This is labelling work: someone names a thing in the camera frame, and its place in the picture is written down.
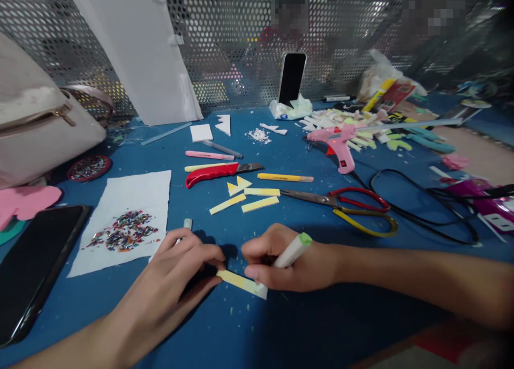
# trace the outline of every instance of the smartphone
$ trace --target smartphone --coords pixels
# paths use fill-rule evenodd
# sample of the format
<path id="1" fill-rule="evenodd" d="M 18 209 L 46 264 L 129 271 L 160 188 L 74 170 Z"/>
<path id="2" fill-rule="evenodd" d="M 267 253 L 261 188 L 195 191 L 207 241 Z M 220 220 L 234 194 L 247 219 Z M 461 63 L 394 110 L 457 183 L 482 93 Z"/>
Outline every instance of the smartphone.
<path id="1" fill-rule="evenodd" d="M 292 107 L 291 100 L 297 100 L 301 80 L 304 76 L 307 55 L 305 53 L 286 53 L 280 75 L 278 102 Z"/>
<path id="2" fill-rule="evenodd" d="M 0 348 L 21 341 L 34 325 L 90 211 L 40 211 L 0 263 Z"/>

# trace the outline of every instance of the scissors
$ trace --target scissors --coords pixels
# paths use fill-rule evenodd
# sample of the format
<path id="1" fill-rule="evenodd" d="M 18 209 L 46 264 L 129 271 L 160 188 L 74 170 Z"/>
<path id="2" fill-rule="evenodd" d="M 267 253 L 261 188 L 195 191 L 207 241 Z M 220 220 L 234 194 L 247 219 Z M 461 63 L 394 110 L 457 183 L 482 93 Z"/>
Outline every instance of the scissors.
<path id="1" fill-rule="evenodd" d="M 392 217 L 385 214 L 383 211 L 383 210 L 385 210 L 385 212 L 386 212 L 389 209 L 389 204 L 384 199 L 382 199 L 380 196 L 378 196 L 377 194 L 375 194 L 371 191 L 364 190 L 364 189 L 357 189 L 357 188 L 353 188 L 353 187 L 350 187 L 350 188 L 351 188 L 351 191 L 359 190 L 359 191 L 355 191 L 355 192 L 365 193 L 366 195 L 372 197 L 373 199 L 378 201 L 382 205 L 383 208 L 377 208 L 377 207 L 365 205 L 364 203 L 358 202 L 356 200 L 343 198 L 344 200 L 342 200 L 342 201 L 345 201 L 345 202 L 348 202 L 351 204 L 358 203 L 357 206 L 359 206 L 361 208 L 366 208 L 364 210 L 348 209 L 348 208 L 344 208 L 344 207 L 341 207 L 338 205 L 338 200 L 339 200 L 339 198 L 342 198 L 342 197 L 316 195 L 316 194 L 302 192 L 302 191 L 281 190 L 281 194 L 292 197 L 292 198 L 305 200 L 305 201 L 309 201 L 312 203 L 317 203 L 317 204 L 322 204 L 325 206 L 332 207 L 332 209 L 334 209 L 334 214 L 336 214 L 337 216 L 342 218 L 347 223 L 351 224 L 355 228 L 361 230 L 362 232 L 364 232 L 368 235 L 379 237 L 379 238 L 390 238 L 390 237 L 395 236 L 396 231 L 398 231 L 398 223 L 396 223 L 396 221 Z M 338 192 L 340 192 L 340 190 L 334 191 L 332 194 L 337 195 Z M 390 229 L 388 232 L 377 232 L 377 231 L 370 230 L 369 228 L 364 227 L 362 224 L 360 224 L 360 223 L 356 222 L 355 220 L 353 220 L 352 218 L 350 218 L 349 215 L 369 215 L 369 216 L 380 217 L 389 223 Z"/>

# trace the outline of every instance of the colorful confetti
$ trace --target colorful confetti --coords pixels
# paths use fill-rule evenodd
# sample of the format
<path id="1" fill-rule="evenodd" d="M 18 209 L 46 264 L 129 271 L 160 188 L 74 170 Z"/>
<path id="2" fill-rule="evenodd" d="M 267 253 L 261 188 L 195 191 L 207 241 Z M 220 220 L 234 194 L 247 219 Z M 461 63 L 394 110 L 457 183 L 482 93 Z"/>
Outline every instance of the colorful confetti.
<path id="1" fill-rule="evenodd" d="M 86 182 L 102 176 L 111 165 L 108 157 L 88 156 L 75 163 L 68 171 L 68 179 L 75 182 Z"/>
<path id="2" fill-rule="evenodd" d="M 142 210 L 129 211 L 116 219 L 112 226 L 97 232 L 86 247 L 99 247 L 99 245 L 105 244 L 109 251 L 130 251 L 138 247 L 145 237 L 158 231 L 155 227 L 145 226 L 152 218 L 151 215 L 144 214 Z"/>

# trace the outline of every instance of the green marker cap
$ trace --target green marker cap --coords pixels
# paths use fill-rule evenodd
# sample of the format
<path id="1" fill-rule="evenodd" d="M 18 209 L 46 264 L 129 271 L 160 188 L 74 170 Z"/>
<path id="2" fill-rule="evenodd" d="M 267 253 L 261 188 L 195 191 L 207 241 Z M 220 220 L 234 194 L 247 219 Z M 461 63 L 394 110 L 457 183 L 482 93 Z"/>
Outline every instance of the green marker cap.
<path id="1" fill-rule="evenodd" d="M 310 246 L 312 243 L 312 238 L 305 232 L 302 232 L 299 236 L 300 242 L 305 246 Z"/>

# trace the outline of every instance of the red utility knife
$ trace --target red utility knife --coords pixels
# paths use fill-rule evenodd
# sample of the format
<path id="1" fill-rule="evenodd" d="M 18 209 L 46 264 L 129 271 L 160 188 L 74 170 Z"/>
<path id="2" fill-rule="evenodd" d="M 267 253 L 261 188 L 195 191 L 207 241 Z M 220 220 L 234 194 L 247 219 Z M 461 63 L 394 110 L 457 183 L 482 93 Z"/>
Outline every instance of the red utility knife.
<path id="1" fill-rule="evenodd" d="M 231 176 L 239 172 L 253 171 L 263 169 L 263 165 L 259 163 L 250 164 L 227 164 L 217 165 L 216 167 L 202 168 L 191 172 L 186 178 L 186 187 L 191 188 L 202 180 L 211 180 L 222 176 Z"/>

